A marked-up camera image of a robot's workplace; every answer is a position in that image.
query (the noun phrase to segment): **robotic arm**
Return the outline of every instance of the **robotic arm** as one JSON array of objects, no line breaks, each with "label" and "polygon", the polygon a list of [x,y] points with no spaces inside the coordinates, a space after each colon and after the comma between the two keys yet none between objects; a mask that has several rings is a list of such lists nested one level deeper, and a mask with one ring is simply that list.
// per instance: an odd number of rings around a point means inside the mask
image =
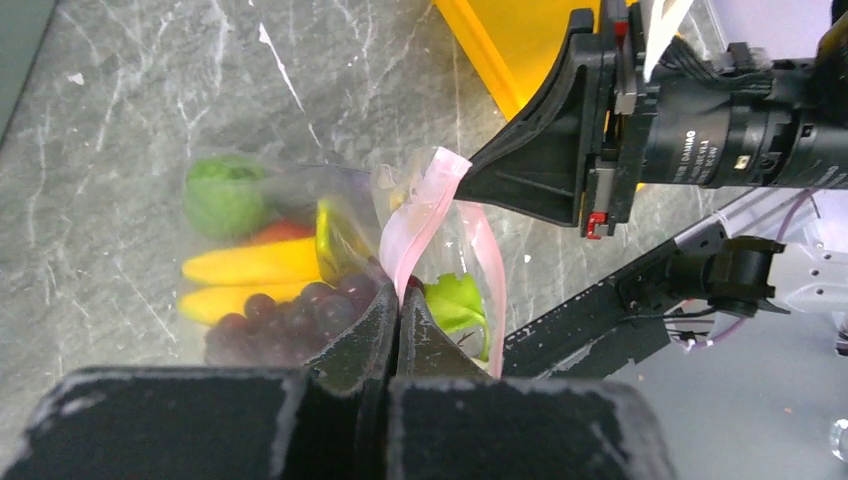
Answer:
[{"label": "robotic arm", "polygon": [[848,189],[848,15],[815,59],[767,61],[744,43],[713,62],[675,39],[644,81],[638,3],[571,15],[529,104],[471,158],[457,198],[582,236],[627,223],[638,183]]},{"label": "robotic arm", "polygon": [[837,312],[848,301],[848,254],[797,243],[738,237],[725,240],[717,253],[671,256],[655,271],[665,294],[706,300],[711,310],[738,317],[758,310]]}]

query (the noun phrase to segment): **red clip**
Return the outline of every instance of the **red clip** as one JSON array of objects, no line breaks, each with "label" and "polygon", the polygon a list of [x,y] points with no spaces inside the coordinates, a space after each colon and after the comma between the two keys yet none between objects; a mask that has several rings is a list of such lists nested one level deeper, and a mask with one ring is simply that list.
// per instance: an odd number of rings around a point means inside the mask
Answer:
[{"label": "red clip", "polygon": [[600,235],[595,235],[595,227],[606,225],[607,214],[604,212],[592,212],[589,214],[589,224],[586,226],[586,238],[589,240],[600,240]]},{"label": "red clip", "polygon": [[626,37],[628,30],[630,30],[630,23],[627,20],[620,20],[613,24],[613,31],[618,38]]}]

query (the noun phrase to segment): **screw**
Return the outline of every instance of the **screw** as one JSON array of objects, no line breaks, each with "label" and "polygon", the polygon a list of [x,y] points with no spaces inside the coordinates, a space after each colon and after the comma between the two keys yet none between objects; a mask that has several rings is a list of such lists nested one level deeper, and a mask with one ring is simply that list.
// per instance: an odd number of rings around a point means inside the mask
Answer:
[{"label": "screw", "polygon": [[734,170],[745,170],[748,168],[748,163],[751,161],[750,155],[739,155],[736,157],[736,165],[733,167]]}]

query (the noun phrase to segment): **black cable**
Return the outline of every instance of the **black cable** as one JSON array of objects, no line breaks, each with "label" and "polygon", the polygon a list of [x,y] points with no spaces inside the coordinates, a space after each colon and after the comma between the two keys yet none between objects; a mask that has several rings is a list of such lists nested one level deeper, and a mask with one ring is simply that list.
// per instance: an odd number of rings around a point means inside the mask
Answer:
[{"label": "black cable", "polygon": [[634,323],[636,320],[685,320],[687,318],[701,318],[718,312],[716,307],[709,307],[699,312],[663,313],[654,315],[630,315],[619,320],[619,323]]},{"label": "black cable", "polygon": [[[672,325],[672,324],[675,324],[675,323],[681,323],[681,322],[680,322],[679,320],[672,319],[672,320],[666,320],[666,321],[665,321],[665,323],[667,323],[667,324],[669,324],[669,325]],[[692,319],[689,319],[689,320],[684,319],[684,321],[683,321],[682,323],[687,323],[687,324],[696,324],[696,323],[700,323],[700,324],[704,324],[704,325],[712,325],[712,324],[714,324],[714,323],[715,323],[715,321],[714,321],[714,320],[701,320],[701,319],[699,319],[699,318],[696,318],[696,319],[694,319],[694,320],[692,320]]]},{"label": "black cable", "polygon": [[710,334],[710,332],[693,332],[692,330],[669,330],[668,333],[673,333],[675,335],[697,335],[701,337],[706,337]]},{"label": "black cable", "polygon": [[660,63],[666,68],[681,71],[708,88],[757,96],[771,93],[773,79],[769,72],[757,71],[735,77],[720,75],[712,64],[703,60],[691,45],[679,37],[672,39]]}]

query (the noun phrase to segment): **grape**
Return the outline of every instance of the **grape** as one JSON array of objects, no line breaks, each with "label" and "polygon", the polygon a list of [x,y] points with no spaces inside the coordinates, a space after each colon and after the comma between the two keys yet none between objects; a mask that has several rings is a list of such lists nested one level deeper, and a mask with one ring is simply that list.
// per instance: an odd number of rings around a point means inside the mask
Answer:
[{"label": "grape", "polygon": [[352,301],[357,310],[361,310],[363,306],[367,308],[377,295],[374,280],[362,273],[342,277],[337,290]]},{"label": "grape", "polygon": [[244,302],[244,316],[251,322],[262,321],[274,312],[276,306],[277,302],[273,298],[264,293],[257,293]]},{"label": "grape", "polygon": [[256,363],[247,336],[219,327],[206,334],[205,360],[210,365],[249,366]]},{"label": "grape", "polygon": [[284,337],[265,335],[258,348],[263,365],[285,367],[293,363],[291,344]]},{"label": "grape", "polygon": [[356,322],[358,315],[350,300],[341,295],[332,295],[324,299],[315,309],[318,331],[327,340],[339,336]]},{"label": "grape", "polygon": [[300,297],[298,297],[298,303],[305,307],[308,307],[311,311],[319,303],[321,303],[322,300],[329,297],[333,293],[335,293],[333,291],[333,287],[327,285],[326,283],[310,283],[309,285],[303,288],[302,292],[300,292]]},{"label": "grape", "polygon": [[371,257],[368,259],[368,265],[365,267],[365,271],[369,274],[370,277],[379,279],[381,282],[391,282],[389,276],[386,275],[386,271],[383,270],[383,266],[380,265],[380,260],[376,257]]},{"label": "grape", "polygon": [[247,318],[240,313],[228,313],[218,320],[217,329],[223,330],[241,330],[247,327]]},{"label": "grape", "polygon": [[274,314],[265,324],[265,330],[269,332],[269,335],[284,335],[286,333],[286,317],[294,308],[295,305],[292,302],[283,302],[277,305]]},{"label": "grape", "polygon": [[408,288],[417,288],[418,290],[421,290],[422,293],[424,292],[424,282],[415,275],[411,275],[409,277],[409,282],[407,282],[406,285]]},{"label": "grape", "polygon": [[314,335],[316,330],[315,319],[303,309],[291,312],[285,319],[285,327],[286,332],[295,337]]}]

